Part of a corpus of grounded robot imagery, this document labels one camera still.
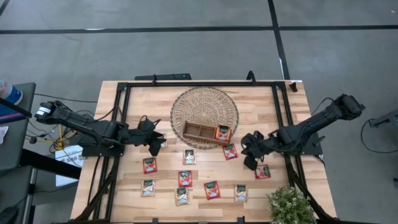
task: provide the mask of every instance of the potted plant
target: potted plant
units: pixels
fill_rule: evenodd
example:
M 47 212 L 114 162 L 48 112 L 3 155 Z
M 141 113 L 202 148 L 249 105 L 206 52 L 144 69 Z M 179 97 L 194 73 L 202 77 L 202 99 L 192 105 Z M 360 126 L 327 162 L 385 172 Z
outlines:
M 294 187 L 279 187 L 268 195 L 272 224 L 314 224 L 313 209 L 302 192 Z

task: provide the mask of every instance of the snack packet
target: snack packet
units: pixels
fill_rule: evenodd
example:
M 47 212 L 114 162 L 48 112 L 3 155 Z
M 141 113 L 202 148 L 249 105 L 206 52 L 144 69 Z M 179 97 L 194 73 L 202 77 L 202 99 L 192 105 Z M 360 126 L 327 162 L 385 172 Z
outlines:
M 230 144 L 228 146 L 223 146 L 223 152 L 224 152 L 226 160 L 238 158 L 238 152 L 236 151 L 234 144 Z
M 175 204 L 177 206 L 191 204 L 188 189 L 185 187 L 175 189 Z
M 182 162 L 184 165 L 195 165 L 197 163 L 195 151 L 193 149 L 184 150 Z
M 155 196 L 155 181 L 143 180 L 141 184 L 141 197 Z
M 229 135 L 231 134 L 231 129 L 228 126 L 219 125 L 216 129 L 216 139 L 222 141 L 229 141 Z
M 220 189 L 218 188 L 217 181 L 205 183 L 205 192 L 207 200 L 220 197 Z
M 192 187 L 192 171 L 178 172 L 178 186 Z
M 271 178 L 271 173 L 269 172 L 267 164 L 258 165 L 257 169 L 254 171 L 254 174 L 256 175 L 256 179 Z
M 246 185 L 235 185 L 235 202 L 248 202 L 248 188 Z
M 163 139 L 166 139 L 166 142 L 163 142 L 160 146 L 167 147 L 167 135 L 166 134 L 163 134 Z
M 151 172 L 157 171 L 156 158 L 147 158 L 142 160 L 142 165 L 144 166 L 144 174 L 149 174 Z
M 2 144 L 4 137 L 6 136 L 8 131 L 8 126 L 0 127 L 0 144 Z

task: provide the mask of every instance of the small wooden crate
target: small wooden crate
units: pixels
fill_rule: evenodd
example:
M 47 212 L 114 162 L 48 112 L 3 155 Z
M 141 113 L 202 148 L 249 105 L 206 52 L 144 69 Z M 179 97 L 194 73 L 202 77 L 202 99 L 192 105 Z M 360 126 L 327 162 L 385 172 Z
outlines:
M 229 139 L 227 141 L 222 141 L 215 139 L 217 126 L 210 126 L 204 124 L 195 124 L 186 121 L 184 125 L 184 130 L 182 136 L 184 138 L 194 139 L 198 141 L 206 141 L 208 143 L 220 144 L 227 146 L 229 144 Z

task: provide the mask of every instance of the wooden table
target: wooden table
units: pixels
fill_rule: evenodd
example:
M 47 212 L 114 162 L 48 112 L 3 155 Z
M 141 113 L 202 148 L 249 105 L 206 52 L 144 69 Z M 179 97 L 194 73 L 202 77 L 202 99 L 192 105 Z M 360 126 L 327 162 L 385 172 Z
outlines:
M 112 109 L 117 83 L 103 82 L 96 109 L 97 118 Z M 157 156 L 158 171 L 143 174 L 142 159 L 151 157 L 148 147 L 126 146 L 119 165 L 111 221 L 150 222 L 152 218 L 159 218 L 160 222 L 235 222 L 236 217 L 243 215 L 248 222 L 270 221 L 271 212 L 267 194 L 274 192 L 279 186 L 288 185 L 285 162 L 278 153 L 265 157 L 264 163 L 269 165 L 272 178 L 264 180 L 256 180 L 254 172 L 244 166 L 243 155 L 240 154 L 237 159 L 226 161 L 221 147 L 208 151 L 197 150 L 195 166 L 182 164 L 182 151 L 190 147 L 181 142 L 172 131 L 170 110 L 177 97 L 189 88 L 132 88 L 126 122 L 131 128 L 135 128 L 144 114 L 148 115 L 152 121 L 162 119 L 156 131 L 167 134 L 168 147 L 162 149 Z M 303 84 L 298 83 L 297 88 L 296 93 L 290 89 L 287 90 L 295 124 L 310 117 Z M 245 134 L 259 130 L 265 135 L 278 128 L 271 87 L 234 86 L 219 87 L 219 89 L 234 100 L 239 110 L 239 126 L 231 139 L 239 151 L 241 150 L 240 140 Z M 282 94 L 279 94 L 281 105 L 283 105 Z M 281 106 L 281 108 L 286 125 L 284 107 Z M 302 160 L 309 191 L 326 212 L 336 216 L 323 164 L 313 156 L 302 156 Z M 77 217 L 87 205 L 95 162 L 96 158 L 91 157 L 84 163 L 71 218 Z M 93 195 L 98 188 L 101 164 L 102 159 L 96 171 Z M 191 204 L 177 207 L 174 189 L 178 187 L 177 172 L 179 170 L 192 170 L 193 187 L 189 189 Z M 155 179 L 155 197 L 141 197 L 141 181 L 144 179 Z M 203 184 L 212 180 L 218 181 L 221 198 L 207 200 Z M 248 186 L 248 203 L 234 202 L 234 184 Z M 106 201 L 105 195 L 101 203 L 100 218 L 104 217 Z

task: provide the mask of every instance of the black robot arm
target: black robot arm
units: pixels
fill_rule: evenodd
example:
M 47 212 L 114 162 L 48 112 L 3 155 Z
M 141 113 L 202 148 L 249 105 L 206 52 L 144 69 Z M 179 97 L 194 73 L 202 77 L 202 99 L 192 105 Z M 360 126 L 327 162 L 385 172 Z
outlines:
M 338 119 L 352 120 L 359 117 L 365 107 L 359 104 L 353 96 L 343 94 L 333 100 L 323 111 L 297 125 L 282 127 L 268 134 L 268 139 L 255 131 L 242 138 L 242 154 L 246 155 L 244 164 L 254 170 L 257 167 L 255 159 L 271 152 L 282 152 L 297 155 L 301 152 L 310 136 Z
M 147 116 L 141 118 L 137 129 L 129 129 L 128 124 L 93 119 L 73 112 L 60 101 L 49 101 L 40 104 L 35 117 L 40 123 L 61 124 L 94 139 L 94 142 L 79 143 L 81 147 L 97 145 L 112 148 L 117 145 L 143 144 L 149 145 L 149 152 L 157 156 L 160 145 L 165 142 L 165 139 L 160 138 L 163 135 L 154 131 L 160 120 L 152 122 Z

